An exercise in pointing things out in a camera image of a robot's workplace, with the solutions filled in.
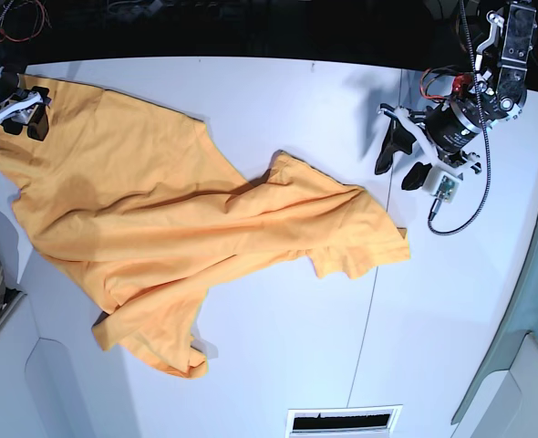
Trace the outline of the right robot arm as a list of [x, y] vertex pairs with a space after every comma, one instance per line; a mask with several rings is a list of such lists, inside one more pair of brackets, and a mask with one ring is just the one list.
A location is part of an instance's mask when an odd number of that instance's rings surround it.
[[22, 1], [0, 1], [0, 126], [8, 134], [18, 135], [25, 130], [30, 139], [43, 141], [49, 132], [49, 89], [39, 86], [27, 89], [20, 74], [6, 67], [1, 47], [5, 41], [21, 41], [10, 37], [4, 31], [3, 23], [12, 7], [22, 4]]

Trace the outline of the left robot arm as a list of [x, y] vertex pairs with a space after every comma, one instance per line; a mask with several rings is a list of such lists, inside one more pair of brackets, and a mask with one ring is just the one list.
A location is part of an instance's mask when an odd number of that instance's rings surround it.
[[449, 173], [462, 179], [466, 171], [481, 173], [481, 157], [465, 146], [496, 124], [515, 119], [526, 101], [527, 63], [537, 27], [536, 9], [528, 1], [508, 1], [484, 15], [487, 35], [471, 43], [471, 70], [430, 68], [419, 92], [430, 105], [424, 110], [379, 106], [390, 123], [375, 164], [375, 174], [388, 172], [396, 153], [421, 148], [426, 162], [416, 162], [403, 180], [407, 191]]

